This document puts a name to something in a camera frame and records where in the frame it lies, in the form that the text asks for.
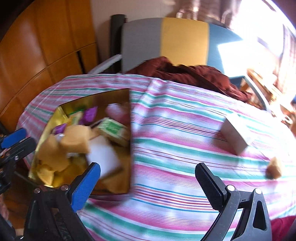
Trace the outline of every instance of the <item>chair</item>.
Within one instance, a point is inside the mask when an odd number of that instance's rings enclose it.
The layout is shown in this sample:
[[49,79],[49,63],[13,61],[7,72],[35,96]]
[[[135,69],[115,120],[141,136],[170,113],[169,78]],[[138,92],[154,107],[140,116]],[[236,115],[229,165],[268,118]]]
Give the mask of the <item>chair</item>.
[[209,65],[227,75],[234,84],[239,85],[243,78],[263,109],[270,112],[268,101],[247,75],[251,51],[247,41],[214,24],[180,18],[146,18],[123,23],[121,53],[89,74],[101,73],[120,60],[121,69],[116,72],[124,73],[159,56],[168,57],[174,65]]

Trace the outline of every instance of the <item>white wall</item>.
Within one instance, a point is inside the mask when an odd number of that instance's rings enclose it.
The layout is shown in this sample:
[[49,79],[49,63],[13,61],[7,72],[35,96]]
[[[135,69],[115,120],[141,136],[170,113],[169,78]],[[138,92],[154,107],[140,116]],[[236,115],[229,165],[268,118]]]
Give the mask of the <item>white wall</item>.
[[182,0],[91,0],[94,29],[101,61],[109,58],[110,16],[125,14],[128,21],[175,17]]

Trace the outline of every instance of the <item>wooden floor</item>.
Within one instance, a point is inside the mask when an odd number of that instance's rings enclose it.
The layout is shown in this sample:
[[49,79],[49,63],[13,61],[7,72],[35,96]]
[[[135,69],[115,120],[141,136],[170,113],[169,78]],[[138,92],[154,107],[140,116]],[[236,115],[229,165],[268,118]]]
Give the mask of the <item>wooden floor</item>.
[[[17,172],[26,176],[26,171],[23,171],[23,169],[17,168]],[[4,202],[9,210],[9,221],[15,229],[24,228],[34,188],[33,185],[13,175],[10,189],[4,193]]]

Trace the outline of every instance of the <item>dark red blanket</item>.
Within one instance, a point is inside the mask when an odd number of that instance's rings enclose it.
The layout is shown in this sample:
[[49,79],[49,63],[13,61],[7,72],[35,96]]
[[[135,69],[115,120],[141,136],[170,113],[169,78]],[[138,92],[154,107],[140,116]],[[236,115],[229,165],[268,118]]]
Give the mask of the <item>dark red blanket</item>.
[[127,71],[127,74],[140,74],[148,77],[171,80],[174,82],[193,85],[207,90],[222,93],[243,102],[251,98],[251,94],[239,91],[231,84],[229,78],[214,67],[199,66],[174,66],[167,57],[150,59],[136,68]]

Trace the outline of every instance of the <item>purple package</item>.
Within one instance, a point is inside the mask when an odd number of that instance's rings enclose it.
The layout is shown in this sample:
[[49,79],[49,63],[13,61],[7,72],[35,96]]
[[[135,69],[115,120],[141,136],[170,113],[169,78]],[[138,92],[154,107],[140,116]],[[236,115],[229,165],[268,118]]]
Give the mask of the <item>purple package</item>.
[[52,133],[54,135],[57,135],[57,134],[60,134],[60,133],[64,133],[65,129],[67,127],[67,123],[65,124],[61,124],[59,126],[56,126],[53,130],[52,130]]
[[129,111],[127,106],[118,103],[109,104],[105,110],[108,117],[128,126],[130,122]]
[[90,123],[92,123],[96,117],[96,111],[97,111],[98,107],[93,107],[93,108],[89,108],[87,110],[85,110],[83,112],[83,116],[79,121],[79,125],[89,125]]

